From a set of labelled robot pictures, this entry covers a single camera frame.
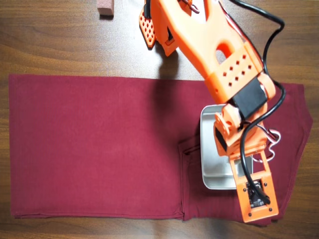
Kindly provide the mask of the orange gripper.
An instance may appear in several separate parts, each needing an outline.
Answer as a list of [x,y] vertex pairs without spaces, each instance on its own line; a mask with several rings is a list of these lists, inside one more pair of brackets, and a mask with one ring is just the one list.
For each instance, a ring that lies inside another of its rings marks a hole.
[[[222,106],[221,113],[215,114],[214,122],[214,138],[220,156],[227,156],[230,159],[240,157],[240,140],[246,127],[238,108],[231,104]],[[263,151],[266,142],[266,134],[259,127],[253,127],[244,139],[245,155],[250,156]]]

